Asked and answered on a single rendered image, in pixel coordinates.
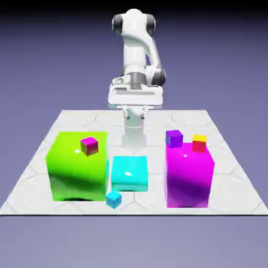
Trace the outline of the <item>large cyan box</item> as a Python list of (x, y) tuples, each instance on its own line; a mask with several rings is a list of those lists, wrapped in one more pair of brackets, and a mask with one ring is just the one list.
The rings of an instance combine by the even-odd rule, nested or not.
[(118, 192), (148, 190), (148, 162), (145, 156), (115, 156), (111, 171), (111, 188)]

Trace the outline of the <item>small yellow cube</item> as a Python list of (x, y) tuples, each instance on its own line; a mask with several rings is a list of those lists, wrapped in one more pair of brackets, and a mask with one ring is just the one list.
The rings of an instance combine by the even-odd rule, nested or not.
[(192, 151), (204, 153), (206, 150), (207, 137), (205, 135), (193, 135)]

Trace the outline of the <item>small magenta cube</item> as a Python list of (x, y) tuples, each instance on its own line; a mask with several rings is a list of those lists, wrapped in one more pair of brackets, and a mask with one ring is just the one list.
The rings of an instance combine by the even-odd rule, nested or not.
[(98, 152), (98, 141), (94, 137), (87, 137), (80, 141), (81, 151), (86, 155), (92, 155)]

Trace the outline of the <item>small cyan cube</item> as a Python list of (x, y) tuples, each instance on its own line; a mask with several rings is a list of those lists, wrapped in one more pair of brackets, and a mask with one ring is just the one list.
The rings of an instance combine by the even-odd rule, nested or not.
[(117, 208), (121, 204), (121, 200), (121, 193), (117, 191), (111, 191), (105, 197), (106, 205), (113, 209)]

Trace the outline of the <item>small purple cube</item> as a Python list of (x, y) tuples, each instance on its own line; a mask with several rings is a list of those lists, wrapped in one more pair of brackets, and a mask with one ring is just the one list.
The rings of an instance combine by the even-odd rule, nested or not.
[(165, 142), (170, 148), (180, 148), (183, 144), (183, 134), (179, 130), (167, 130)]

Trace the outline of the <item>large green box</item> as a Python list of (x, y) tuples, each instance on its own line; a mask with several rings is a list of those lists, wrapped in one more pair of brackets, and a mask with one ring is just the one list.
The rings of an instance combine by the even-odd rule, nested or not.
[[(98, 150), (86, 155), (82, 140), (92, 137)], [(108, 133), (105, 131), (59, 132), (46, 156), (54, 201), (105, 200), (109, 176)]]

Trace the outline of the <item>large magenta box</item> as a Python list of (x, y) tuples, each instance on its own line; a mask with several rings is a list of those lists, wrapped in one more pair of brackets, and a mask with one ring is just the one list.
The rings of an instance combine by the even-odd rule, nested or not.
[(191, 143), (165, 147), (164, 192), (168, 208), (208, 207), (214, 160), (206, 148), (192, 151)]

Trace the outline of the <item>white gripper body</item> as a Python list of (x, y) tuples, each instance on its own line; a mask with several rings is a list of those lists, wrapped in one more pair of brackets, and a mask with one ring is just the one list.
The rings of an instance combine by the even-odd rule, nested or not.
[(141, 89), (131, 89), (129, 84), (114, 84), (109, 88), (108, 103), (114, 106), (161, 106), (163, 87), (141, 84)]

